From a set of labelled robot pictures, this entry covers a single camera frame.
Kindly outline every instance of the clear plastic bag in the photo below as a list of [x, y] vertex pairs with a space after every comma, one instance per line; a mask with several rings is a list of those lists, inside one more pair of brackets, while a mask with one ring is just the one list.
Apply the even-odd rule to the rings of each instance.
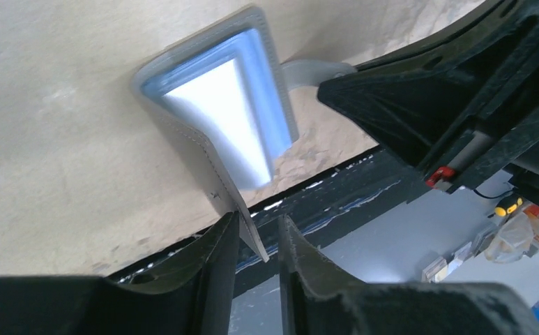
[[522, 258], [530, 249], [534, 231], [528, 216], [520, 213], [499, 229], [485, 249], [485, 257], [495, 263], [511, 263]]

